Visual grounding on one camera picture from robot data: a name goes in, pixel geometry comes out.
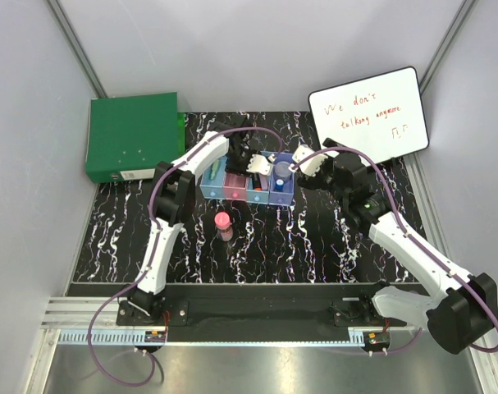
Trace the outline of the light blue drawer bin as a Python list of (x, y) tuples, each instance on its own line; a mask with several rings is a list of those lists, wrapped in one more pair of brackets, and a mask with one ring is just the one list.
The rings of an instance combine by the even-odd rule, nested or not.
[(225, 176), (226, 176), (226, 158), (222, 157), (218, 160), (222, 161), (221, 169), (217, 174), (217, 178), (214, 181), (208, 179), (210, 173), (210, 166), (201, 177), (200, 189), (202, 195), (205, 199), (217, 199), (224, 200), (225, 194), (223, 190)]

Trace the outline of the lilac highlighter pen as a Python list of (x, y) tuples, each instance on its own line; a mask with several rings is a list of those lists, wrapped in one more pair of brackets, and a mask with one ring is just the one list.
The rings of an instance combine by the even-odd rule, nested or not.
[(269, 188), (269, 178), (264, 175), (259, 175), (262, 190), (268, 190)]

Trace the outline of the black orange-capped marker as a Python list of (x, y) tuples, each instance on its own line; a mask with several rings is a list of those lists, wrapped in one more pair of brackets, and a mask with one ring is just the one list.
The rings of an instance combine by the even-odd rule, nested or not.
[(256, 191), (262, 191), (262, 183), (258, 174), (252, 176), (253, 189)]

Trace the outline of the purple drawer bin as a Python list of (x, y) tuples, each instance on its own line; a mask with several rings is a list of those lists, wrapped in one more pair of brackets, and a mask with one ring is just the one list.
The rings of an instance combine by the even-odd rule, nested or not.
[(290, 206), (295, 195), (295, 174), (291, 172), (289, 177), (282, 177), (281, 188), (277, 184), (278, 179), (280, 177), (276, 169), (273, 169), (269, 183), (269, 204)]

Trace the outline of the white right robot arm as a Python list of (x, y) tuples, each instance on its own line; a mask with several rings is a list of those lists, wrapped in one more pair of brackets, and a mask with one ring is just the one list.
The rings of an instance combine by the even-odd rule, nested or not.
[(364, 323), (406, 322), (427, 330), (453, 355), (468, 347), (498, 352), (496, 282), (486, 273), (472, 275), (422, 238), (402, 217), (386, 177), (370, 157), (336, 144), (318, 151), (300, 145), (290, 170), (298, 173), (299, 186), (331, 193), (348, 225), (392, 255), (427, 292), (380, 285), (359, 304)]

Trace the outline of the colourful pink-capped tube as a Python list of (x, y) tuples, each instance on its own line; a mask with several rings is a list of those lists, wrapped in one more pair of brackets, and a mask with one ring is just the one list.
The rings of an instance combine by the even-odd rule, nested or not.
[(222, 241), (228, 242), (233, 237), (231, 217), (226, 212), (217, 213), (214, 218), (218, 236)]

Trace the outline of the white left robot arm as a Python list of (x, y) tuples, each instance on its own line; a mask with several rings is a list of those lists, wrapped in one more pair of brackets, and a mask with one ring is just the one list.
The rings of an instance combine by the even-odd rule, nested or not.
[(196, 181), (223, 156), (248, 165), (254, 132), (245, 125), (221, 124), (180, 158), (157, 165), (148, 202), (148, 244), (137, 278), (126, 293), (128, 305), (142, 323), (153, 325), (162, 318), (167, 268), (178, 234), (194, 212)]

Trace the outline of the pink drawer bin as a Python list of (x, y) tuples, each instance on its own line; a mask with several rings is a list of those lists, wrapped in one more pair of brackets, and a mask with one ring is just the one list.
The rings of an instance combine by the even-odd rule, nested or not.
[(227, 200), (246, 201), (247, 178), (227, 173), (224, 181), (224, 194)]

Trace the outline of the green transparent highlighter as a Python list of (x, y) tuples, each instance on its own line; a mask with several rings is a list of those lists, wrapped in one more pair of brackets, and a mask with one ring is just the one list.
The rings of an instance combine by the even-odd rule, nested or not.
[(222, 161), (221, 160), (216, 160), (212, 166), (210, 167), (210, 173), (208, 176), (208, 179), (210, 181), (214, 181), (217, 178), (217, 174), (219, 173), (219, 170), (221, 169)]

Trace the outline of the sky blue drawer bin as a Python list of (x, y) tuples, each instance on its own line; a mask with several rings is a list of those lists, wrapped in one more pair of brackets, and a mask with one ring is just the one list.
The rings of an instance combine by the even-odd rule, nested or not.
[[(269, 156), (269, 153), (261, 153), (261, 155)], [(268, 204), (269, 202), (269, 188), (268, 190), (256, 191), (253, 189), (252, 176), (247, 177), (246, 186), (246, 202), (252, 204)]]

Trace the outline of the clear jar of bands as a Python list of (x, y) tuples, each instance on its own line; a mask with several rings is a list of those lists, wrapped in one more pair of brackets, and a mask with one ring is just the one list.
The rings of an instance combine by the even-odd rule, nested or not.
[(273, 168), (274, 176), (276, 179), (282, 179), (284, 182), (287, 182), (293, 172), (290, 170), (290, 163), (287, 161), (280, 161), (274, 165)]

